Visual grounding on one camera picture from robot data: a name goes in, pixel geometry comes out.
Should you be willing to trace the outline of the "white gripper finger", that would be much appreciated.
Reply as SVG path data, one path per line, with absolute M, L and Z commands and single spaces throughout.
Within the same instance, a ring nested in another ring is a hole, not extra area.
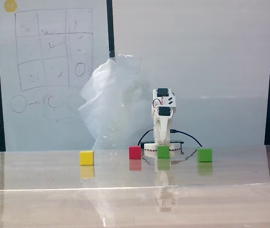
M 161 142 L 161 122 L 160 120 L 154 121 L 154 142 L 160 143 Z
M 162 144 L 168 144 L 170 142 L 170 127 L 171 118 L 169 116 L 161 116 L 160 118 L 160 139 Z

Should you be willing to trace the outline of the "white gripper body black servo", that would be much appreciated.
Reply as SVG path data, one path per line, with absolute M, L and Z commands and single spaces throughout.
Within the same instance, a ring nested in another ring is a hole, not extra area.
M 154 124 L 156 124 L 157 122 L 171 124 L 175 112 L 176 107 L 172 106 L 157 105 L 156 107 L 152 107 L 152 119 Z M 164 116 L 165 120 L 159 120 L 159 116 Z

